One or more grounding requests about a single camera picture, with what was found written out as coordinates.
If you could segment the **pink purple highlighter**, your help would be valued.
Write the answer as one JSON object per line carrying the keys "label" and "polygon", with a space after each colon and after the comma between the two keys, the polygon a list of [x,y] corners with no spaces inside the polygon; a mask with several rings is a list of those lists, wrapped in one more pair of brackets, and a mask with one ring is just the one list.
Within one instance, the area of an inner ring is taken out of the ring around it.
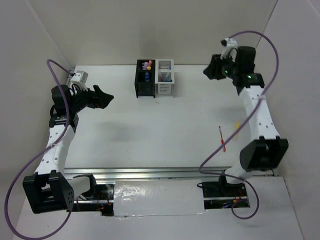
{"label": "pink purple highlighter", "polygon": [[146,61],[142,64],[142,69],[147,70],[147,67],[149,66],[149,63]]}

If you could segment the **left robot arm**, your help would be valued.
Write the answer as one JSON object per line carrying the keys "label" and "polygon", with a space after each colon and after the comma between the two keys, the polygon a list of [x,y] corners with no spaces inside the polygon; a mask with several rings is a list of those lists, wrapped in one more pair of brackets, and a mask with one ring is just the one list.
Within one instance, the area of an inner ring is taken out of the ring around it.
{"label": "left robot arm", "polygon": [[98,85],[82,90],[76,84],[63,84],[51,89],[53,106],[50,109],[48,150],[33,175],[23,179],[23,189],[35,214],[71,210],[74,200],[83,195],[92,200],[99,187],[91,173],[65,178],[65,163],[69,147],[79,122],[78,113],[84,108],[105,109],[114,99]]}

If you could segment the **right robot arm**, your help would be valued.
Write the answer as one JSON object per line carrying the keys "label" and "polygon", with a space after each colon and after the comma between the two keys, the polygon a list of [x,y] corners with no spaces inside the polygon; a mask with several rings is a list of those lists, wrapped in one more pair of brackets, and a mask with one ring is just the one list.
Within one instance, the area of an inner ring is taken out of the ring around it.
{"label": "right robot arm", "polygon": [[227,46],[221,54],[212,56],[209,66],[203,71],[211,80],[230,78],[250,117],[249,144],[240,151],[239,162],[219,177],[218,190],[223,196],[230,196],[237,184],[255,172],[276,169],[289,147],[288,140],[281,138],[273,123],[263,93],[263,77],[254,72],[255,56],[253,47]]}

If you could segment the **clear spray bottle blue cap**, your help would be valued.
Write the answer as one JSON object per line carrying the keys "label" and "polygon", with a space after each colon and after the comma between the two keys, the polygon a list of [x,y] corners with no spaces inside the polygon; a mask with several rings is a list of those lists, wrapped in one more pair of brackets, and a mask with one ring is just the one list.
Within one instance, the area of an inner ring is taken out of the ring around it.
{"label": "clear spray bottle blue cap", "polygon": [[150,82],[150,74],[148,72],[146,72],[145,75],[144,75],[144,81],[146,83]]}

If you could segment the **teal blue pen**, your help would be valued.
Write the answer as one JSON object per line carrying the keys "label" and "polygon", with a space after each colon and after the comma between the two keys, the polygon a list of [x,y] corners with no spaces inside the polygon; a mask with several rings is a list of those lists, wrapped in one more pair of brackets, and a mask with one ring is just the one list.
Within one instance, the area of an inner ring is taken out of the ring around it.
{"label": "teal blue pen", "polygon": [[169,75],[170,75],[170,72],[167,72],[166,75],[165,75],[165,77],[164,77],[164,82],[167,82],[167,81],[168,81]]}

